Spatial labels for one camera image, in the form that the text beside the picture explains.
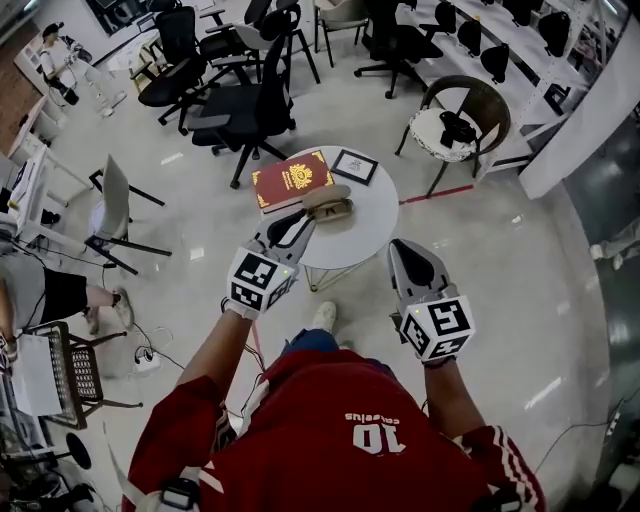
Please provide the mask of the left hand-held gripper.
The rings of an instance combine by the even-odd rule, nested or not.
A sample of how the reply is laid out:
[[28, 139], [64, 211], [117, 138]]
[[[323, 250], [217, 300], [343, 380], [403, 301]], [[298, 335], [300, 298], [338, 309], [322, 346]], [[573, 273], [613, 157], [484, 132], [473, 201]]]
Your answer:
[[260, 315], [296, 282], [315, 221], [305, 209], [272, 212], [262, 218], [254, 238], [238, 248], [227, 275], [227, 297]]

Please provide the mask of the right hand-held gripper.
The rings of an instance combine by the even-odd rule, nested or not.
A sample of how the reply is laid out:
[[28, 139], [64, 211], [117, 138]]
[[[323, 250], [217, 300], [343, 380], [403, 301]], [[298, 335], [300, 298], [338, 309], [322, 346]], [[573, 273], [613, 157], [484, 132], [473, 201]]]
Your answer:
[[[416, 242], [396, 238], [388, 246], [392, 288], [401, 303], [413, 303], [414, 292], [437, 293], [449, 285], [444, 263]], [[402, 343], [420, 361], [456, 356], [474, 336], [474, 318], [466, 295], [424, 298], [391, 316]]]

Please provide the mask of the person's left hand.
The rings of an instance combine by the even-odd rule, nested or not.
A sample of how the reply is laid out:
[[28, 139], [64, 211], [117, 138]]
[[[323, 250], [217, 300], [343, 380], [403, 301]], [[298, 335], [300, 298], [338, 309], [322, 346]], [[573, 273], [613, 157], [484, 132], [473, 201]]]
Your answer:
[[243, 319], [255, 321], [260, 316], [260, 311], [249, 308], [243, 304], [229, 299], [228, 297], [224, 297], [221, 300], [220, 306], [223, 313], [225, 313], [226, 311], [232, 311]]

